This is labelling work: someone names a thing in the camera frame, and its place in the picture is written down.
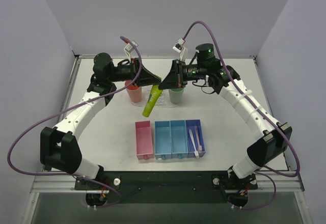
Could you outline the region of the green plastic cup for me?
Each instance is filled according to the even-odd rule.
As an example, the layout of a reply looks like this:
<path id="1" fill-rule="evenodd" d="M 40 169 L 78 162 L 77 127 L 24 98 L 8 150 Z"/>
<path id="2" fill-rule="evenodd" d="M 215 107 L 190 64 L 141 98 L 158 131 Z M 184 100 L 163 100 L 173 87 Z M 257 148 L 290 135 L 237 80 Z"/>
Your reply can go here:
<path id="1" fill-rule="evenodd" d="M 179 104 L 182 101 L 184 88 L 169 89 L 170 102 L 173 104 Z"/>

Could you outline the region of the orange plastic cup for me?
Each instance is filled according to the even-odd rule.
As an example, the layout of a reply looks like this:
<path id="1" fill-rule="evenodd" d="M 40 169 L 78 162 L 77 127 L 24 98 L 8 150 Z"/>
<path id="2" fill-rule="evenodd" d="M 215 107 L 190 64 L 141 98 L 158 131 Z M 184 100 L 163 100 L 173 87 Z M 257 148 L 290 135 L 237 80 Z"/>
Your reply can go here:
<path id="1" fill-rule="evenodd" d="M 126 90 L 130 100 L 133 103 L 140 102 L 142 99 L 142 88 L 133 84 L 131 80 L 127 80 L 124 85 L 127 86 Z"/>

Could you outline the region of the pink toothbrush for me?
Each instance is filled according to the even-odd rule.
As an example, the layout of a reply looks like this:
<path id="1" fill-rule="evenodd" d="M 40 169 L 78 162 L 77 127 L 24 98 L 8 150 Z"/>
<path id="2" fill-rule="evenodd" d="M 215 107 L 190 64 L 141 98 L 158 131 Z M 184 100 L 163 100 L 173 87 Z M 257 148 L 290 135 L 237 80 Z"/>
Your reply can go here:
<path id="1" fill-rule="evenodd" d="M 195 126 L 195 133 L 196 133 L 196 139 L 197 139 L 197 143 L 198 143 L 198 152 L 201 153 L 202 152 L 202 146 L 200 145 L 199 131 L 198 131 L 197 126 Z"/>

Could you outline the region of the white toothbrush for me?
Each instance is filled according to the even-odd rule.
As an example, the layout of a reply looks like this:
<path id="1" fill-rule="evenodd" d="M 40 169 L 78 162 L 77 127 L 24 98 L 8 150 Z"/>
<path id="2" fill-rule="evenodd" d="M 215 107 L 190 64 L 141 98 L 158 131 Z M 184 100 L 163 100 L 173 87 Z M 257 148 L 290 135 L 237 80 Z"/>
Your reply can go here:
<path id="1" fill-rule="evenodd" d="M 193 148 L 194 148 L 194 155 L 195 155 L 196 158 L 199 158 L 199 153 L 198 153 L 198 150 L 196 149 L 196 144 L 195 144 L 193 132 L 192 132 L 191 129 L 188 132 L 189 132 L 191 142 L 192 142 L 192 145 L 193 145 Z"/>

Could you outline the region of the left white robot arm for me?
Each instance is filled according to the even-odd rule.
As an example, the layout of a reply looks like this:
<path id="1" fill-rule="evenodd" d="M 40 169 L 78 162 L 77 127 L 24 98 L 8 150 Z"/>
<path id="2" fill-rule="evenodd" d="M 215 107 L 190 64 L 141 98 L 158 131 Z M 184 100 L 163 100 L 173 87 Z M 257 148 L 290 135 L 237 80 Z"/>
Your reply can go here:
<path id="1" fill-rule="evenodd" d="M 93 189 L 104 184 L 103 168 L 83 158 L 78 138 L 91 120 L 105 108 L 117 90 L 116 82 L 127 81 L 138 87 L 157 85 L 159 76 L 148 71 L 138 58 L 122 60 L 114 65 L 111 56 L 100 53 L 94 58 L 93 75 L 79 107 L 52 128 L 40 134 L 40 162 L 68 174 L 85 176 Z"/>

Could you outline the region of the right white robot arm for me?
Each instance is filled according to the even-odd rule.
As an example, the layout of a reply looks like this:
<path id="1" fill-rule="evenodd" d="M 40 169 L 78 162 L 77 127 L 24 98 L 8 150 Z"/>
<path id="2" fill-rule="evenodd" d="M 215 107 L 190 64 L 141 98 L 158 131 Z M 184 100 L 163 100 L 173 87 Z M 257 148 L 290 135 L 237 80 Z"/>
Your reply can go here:
<path id="1" fill-rule="evenodd" d="M 231 177 L 244 179 L 287 149 L 292 128 L 287 123 L 281 124 L 258 103 L 231 66 L 224 67 L 221 64 L 214 55 L 213 44 L 198 45 L 195 59 L 196 64 L 173 60 L 171 70 L 160 83 L 159 89 L 184 88 L 189 81 L 202 79 L 230 103 L 256 140 L 247 148 L 245 157 L 229 169 Z"/>

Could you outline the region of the clear textured oval tray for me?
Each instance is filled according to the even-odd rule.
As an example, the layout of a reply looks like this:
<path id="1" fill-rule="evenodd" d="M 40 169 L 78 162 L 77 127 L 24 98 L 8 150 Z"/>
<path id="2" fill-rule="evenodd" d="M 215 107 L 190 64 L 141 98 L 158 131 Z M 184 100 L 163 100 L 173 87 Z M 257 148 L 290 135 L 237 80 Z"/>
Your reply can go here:
<path id="1" fill-rule="evenodd" d="M 134 106 L 145 107 L 150 95 L 151 87 L 142 87 L 142 98 L 140 102 L 132 102 Z M 177 107 L 182 105 L 182 100 L 179 103 L 172 103 L 170 101 L 169 91 L 163 90 L 159 96 L 155 106 L 157 107 Z"/>

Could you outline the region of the purple-blue storage bin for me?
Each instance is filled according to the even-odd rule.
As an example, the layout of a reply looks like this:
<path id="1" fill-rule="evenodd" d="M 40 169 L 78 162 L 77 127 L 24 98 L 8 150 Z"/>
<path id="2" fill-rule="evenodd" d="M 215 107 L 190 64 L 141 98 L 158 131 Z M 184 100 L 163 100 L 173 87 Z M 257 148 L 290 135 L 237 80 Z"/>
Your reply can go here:
<path id="1" fill-rule="evenodd" d="M 195 150 L 197 150 L 199 157 L 203 157 L 206 153 L 203 140 L 203 133 L 201 121 L 186 120 L 186 133 L 188 141 L 188 158 L 195 158 Z"/>

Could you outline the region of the light blue bin middle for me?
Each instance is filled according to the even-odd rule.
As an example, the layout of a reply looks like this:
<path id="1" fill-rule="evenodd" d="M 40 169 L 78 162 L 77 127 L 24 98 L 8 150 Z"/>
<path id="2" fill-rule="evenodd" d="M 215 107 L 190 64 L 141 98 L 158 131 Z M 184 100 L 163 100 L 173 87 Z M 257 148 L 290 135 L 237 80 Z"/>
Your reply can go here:
<path id="1" fill-rule="evenodd" d="M 187 158 L 188 142 L 185 120 L 171 121 L 171 144 L 173 158 Z"/>

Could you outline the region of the light blue bin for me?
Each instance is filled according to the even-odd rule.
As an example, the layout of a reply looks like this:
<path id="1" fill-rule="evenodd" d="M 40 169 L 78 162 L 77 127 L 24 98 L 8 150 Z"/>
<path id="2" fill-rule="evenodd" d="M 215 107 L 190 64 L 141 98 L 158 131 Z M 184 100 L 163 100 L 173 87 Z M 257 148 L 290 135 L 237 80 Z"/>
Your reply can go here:
<path id="1" fill-rule="evenodd" d="M 171 144 L 173 158 L 187 158 L 188 142 L 185 120 L 171 121 Z"/>
<path id="2" fill-rule="evenodd" d="M 171 125 L 170 121 L 155 121 L 155 149 L 156 159 L 171 159 Z"/>

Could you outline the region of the pink storage bin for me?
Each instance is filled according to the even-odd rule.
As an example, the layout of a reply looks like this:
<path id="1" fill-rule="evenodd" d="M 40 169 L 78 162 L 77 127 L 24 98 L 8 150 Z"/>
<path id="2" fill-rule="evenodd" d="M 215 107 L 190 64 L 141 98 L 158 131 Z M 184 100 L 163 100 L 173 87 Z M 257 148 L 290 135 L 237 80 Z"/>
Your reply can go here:
<path id="1" fill-rule="evenodd" d="M 153 158 L 153 141 L 150 121 L 135 122 L 136 156 L 138 160 Z"/>

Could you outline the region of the light blue bin left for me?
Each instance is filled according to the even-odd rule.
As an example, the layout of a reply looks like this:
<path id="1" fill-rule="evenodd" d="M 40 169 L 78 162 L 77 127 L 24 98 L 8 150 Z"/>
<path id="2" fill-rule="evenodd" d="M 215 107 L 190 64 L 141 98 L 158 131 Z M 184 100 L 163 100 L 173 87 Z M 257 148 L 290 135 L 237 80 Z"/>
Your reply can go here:
<path id="1" fill-rule="evenodd" d="M 171 125 L 170 121 L 155 121 L 155 149 L 156 159 L 171 159 Z"/>

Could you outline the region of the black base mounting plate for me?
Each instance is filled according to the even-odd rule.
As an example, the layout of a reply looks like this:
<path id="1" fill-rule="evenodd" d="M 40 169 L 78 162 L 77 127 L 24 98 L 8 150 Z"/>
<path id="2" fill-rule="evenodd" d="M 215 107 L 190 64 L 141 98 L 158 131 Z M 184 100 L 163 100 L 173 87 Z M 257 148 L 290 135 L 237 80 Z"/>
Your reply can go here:
<path id="1" fill-rule="evenodd" d="M 258 188 L 254 174 L 239 180 L 227 171 L 104 171 L 100 181 L 113 191 L 82 178 L 74 188 L 84 190 L 88 201 L 103 193 L 106 201 L 124 204 L 217 204 L 231 194 L 246 203 L 241 191 Z"/>

